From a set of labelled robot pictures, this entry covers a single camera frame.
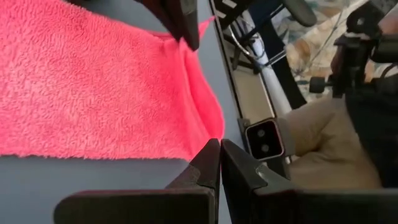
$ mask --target red microfiber cloth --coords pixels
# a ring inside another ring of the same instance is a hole
[[[190,160],[223,132],[184,41],[60,0],[0,4],[0,155]]]

